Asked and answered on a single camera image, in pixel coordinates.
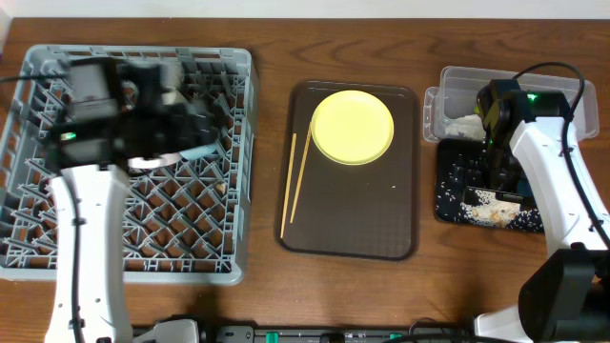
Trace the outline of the wooden chopstick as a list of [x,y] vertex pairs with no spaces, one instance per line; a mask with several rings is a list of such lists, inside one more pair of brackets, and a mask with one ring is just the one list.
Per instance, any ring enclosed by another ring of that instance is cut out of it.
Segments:
[[292,135],[292,140],[291,140],[289,164],[288,164],[285,192],[284,192],[284,198],[283,198],[281,227],[280,227],[280,235],[279,235],[280,239],[283,239],[285,227],[286,227],[288,201],[290,198],[290,188],[291,188],[291,183],[292,183],[292,173],[293,173],[293,165],[294,165],[294,158],[295,158],[296,139],[297,139],[297,134],[294,132]]
[[297,182],[296,182],[296,187],[295,187],[295,198],[294,198],[294,201],[293,201],[291,217],[290,217],[290,223],[291,224],[294,223],[294,220],[295,220],[295,213],[296,213],[296,208],[297,208],[297,204],[298,204],[298,199],[299,199],[299,196],[300,196],[300,190],[301,190],[303,175],[304,175],[305,166],[306,166],[306,162],[307,162],[307,156],[308,156],[308,152],[309,152],[309,147],[310,147],[310,143],[311,143],[311,137],[312,137],[312,123],[310,121],[310,123],[308,125],[308,131],[307,131],[307,135],[306,135],[306,139],[305,139],[303,153],[302,153],[302,156],[301,156],[302,158],[301,158],[301,163],[300,163],[300,167],[299,167],[299,173],[298,173],[298,178],[297,178]]

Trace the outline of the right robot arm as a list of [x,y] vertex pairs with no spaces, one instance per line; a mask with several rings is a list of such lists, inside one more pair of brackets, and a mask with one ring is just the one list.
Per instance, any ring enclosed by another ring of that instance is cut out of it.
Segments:
[[477,336],[514,342],[609,338],[609,212],[585,166],[575,108],[561,91],[525,91],[494,79],[477,95],[491,188],[512,189],[519,170],[541,217],[547,260],[515,306],[479,315]]

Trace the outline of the light blue bowl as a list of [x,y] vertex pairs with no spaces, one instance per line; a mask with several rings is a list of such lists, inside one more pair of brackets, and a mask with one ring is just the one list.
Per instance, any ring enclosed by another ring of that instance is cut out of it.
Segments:
[[195,148],[190,148],[180,152],[180,155],[187,160],[196,160],[200,158],[204,158],[208,155],[211,155],[216,152],[216,143],[212,143],[209,145],[199,146]]

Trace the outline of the yellow round plate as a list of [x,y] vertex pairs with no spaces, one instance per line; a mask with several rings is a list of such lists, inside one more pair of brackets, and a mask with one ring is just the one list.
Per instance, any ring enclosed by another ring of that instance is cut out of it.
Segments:
[[389,108],[365,91],[338,91],[312,116],[311,136],[330,160],[348,166],[371,163],[391,146],[395,123]]

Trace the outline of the pink white bowl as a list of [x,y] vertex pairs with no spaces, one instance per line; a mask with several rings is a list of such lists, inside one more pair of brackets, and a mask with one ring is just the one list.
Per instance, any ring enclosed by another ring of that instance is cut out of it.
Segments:
[[151,170],[173,165],[182,159],[179,152],[161,154],[159,157],[145,159],[144,157],[135,157],[129,160],[129,167],[138,170]]

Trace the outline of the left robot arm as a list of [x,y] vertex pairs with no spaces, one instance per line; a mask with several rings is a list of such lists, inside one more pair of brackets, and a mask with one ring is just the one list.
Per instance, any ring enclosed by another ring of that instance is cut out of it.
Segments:
[[56,213],[56,288],[48,342],[131,342],[123,217],[131,170],[211,154],[222,121],[180,88],[176,62],[73,61],[72,101],[43,140]]

